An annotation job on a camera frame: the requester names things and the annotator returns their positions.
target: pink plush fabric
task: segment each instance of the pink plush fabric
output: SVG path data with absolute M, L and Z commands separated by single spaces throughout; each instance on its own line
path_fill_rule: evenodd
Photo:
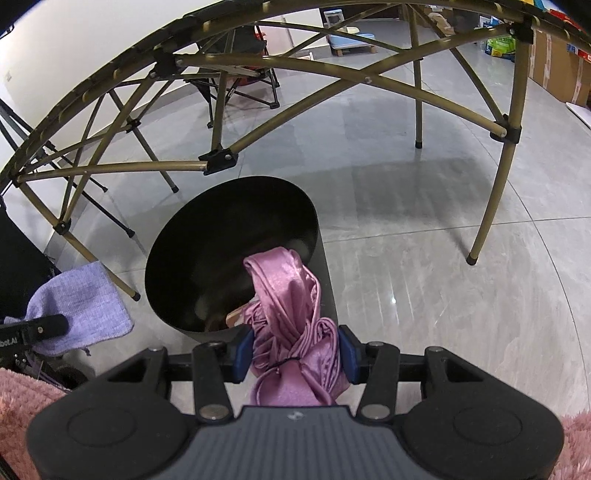
M 0 368 L 0 453 L 21 480 L 39 480 L 25 434 L 33 417 L 64 393 L 26 375 Z
M 591 413 L 562 419 L 564 448 L 550 480 L 591 479 Z

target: black mounting bracket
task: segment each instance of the black mounting bracket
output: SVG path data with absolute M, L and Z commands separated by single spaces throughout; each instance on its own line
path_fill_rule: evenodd
M 515 39 L 530 45 L 534 44 L 534 31 L 531 28 L 531 17 L 524 17 L 522 23 L 509 24 L 508 31 Z
M 60 220 L 58 224 L 53 228 L 56 233 L 62 236 L 64 233 L 70 231 L 70 227 L 72 226 L 72 219 L 70 218 L 67 222 Z
M 150 78 L 169 77 L 180 72 L 172 53 L 165 52 L 162 48 L 156 48 L 153 55 L 156 65 L 150 72 Z
M 16 189 L 17 189 L 17 188 L 19 188 L 19 187 L 21 186 L 21 182 L 19 182 L 19 181 L 17 180 L 17 176 L 16 176 L 16 175 L 10 174 L 10 175 L 8 176 L 8 178 L 9 178 L 9 180 L 10 180 L 10 183 L 12 183 L 12 185 L 13 185 L 13 186 L 14 186 Z
M 128 133 L 132 132 L 135 128 L 138 128 L 141 124 L 142 124 L 142 122 L 138 118 L 132 118 L 131 120 L 128 120 L 127 125 L 126 125 L 127 129 L 125 130 L 125 133 L 128 134 Z
M 507 135 L 504 137 L 499 137 L 498 135 L 491 132 L 491 138 L 493 140 L 496 140 L 497 142 L 513 143 L 513 144 L 517 145 L 519 143 L 519 141 L 521 140 L 522 128 L 509 126 L 509 115 L 507 115 L 506 113 L 503 115 L 503 119 L 504 120 L 502 122 L 495 122 L 495 123 L 497 125 L 500 125 L 501 127 L 505 128 L 507 130 Z
M 68 320 L 61 314 L 0 325 L 0 357 L 27 351 L 31 345 L 65 335 L 69 329 Z
M 229 148 L 218 148 L 201 155 L 199 160 L 207 162 L 207 168 L 203 174 L 211 175 L 235 167 L 238 163 L 238 154 L 233 153 Z

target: black chair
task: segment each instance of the black chair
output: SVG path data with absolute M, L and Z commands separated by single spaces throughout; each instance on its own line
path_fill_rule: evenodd
M 226 46 L 226 39 L 227 35 L 224 35 L 220 40 L 215 42 L 209 49 L 208 53 L 223 53 L 225 46 Z M 203 46 L 209 41 L 209 38 L 203 39 L 201 42 L 197 43 L 199 48 L 203 48 Z M 232 51 L 234 53 L 253 53 L 253 54 L 260 54 L 260 55 L 269 55 L 269 51 L 267 50 L 267 41 L 263 40 L 263 35 L 259 26 L 254 25 L 245 25 L 243 27 L 239 27 L 235 31 L 234 36 L 234 44 Z M 275 69 L 272 68 L 261 68 L 261 69 L 252 69 L 254 72 L 258 73 L 258 77 L 252 77 L 248 79 L 244 78 L 237 78 L 232 83 L 232 86 L 226 88 L 226 98 L 225 102 L 226 105 L 230 101 L 232 95 L 236 94 L 238 96 L 248 98 L 255 102 L 263 103 L 267 105 L 270 109 L 279 108 L 279 100 L 277 98 L 277 88 L 279 85 L 279 80 L 277 79 L 277 75 L 275 74 Z M 199 73 L 214 73 L 216 70 L 200 68 Z M 217 101 L 217 97 L 219 96 L 219 88 L 215 79 L 190 79 L 186 80 L 187 83 L 191 83 L 197 87 L 199 93 L 205 98 L 209 108 L 209 123 L 207 124 L 208 128 L 213 128 L 213 107 L 212 107 L 212 98 Z M 244 85 L 251 85 L 256 82 L 266 83 L 267 85 L 271 86 L 273 92 L 273 101 L 268 102 L 263 100 L 262 98 L 257 98 L 252 95 L 249 95 L 244 92 L 238 91 L 238 87 Z M 212 88 L 215 90 L 215 95 L 212 94 Z

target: purple towel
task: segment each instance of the purple towel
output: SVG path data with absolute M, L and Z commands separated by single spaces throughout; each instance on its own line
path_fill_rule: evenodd
M 70 330 L 61 337 L 36 343 L 41 355 L 58 356 L 103 340 L 126 335 L 133 322 L 100 262 L 62 273 L 42 285 L 27 307 L 25 320 L 61 313 Z M 6 317 L 4 323 L 22 320 Z

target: cardboard box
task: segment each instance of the cardboard box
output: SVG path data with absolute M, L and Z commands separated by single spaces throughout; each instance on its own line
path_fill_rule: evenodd
M 591 87 L 591 63 L 569 52 L 565 41 L 535 31 L 530 78 L 561 102 L 584 106 Z

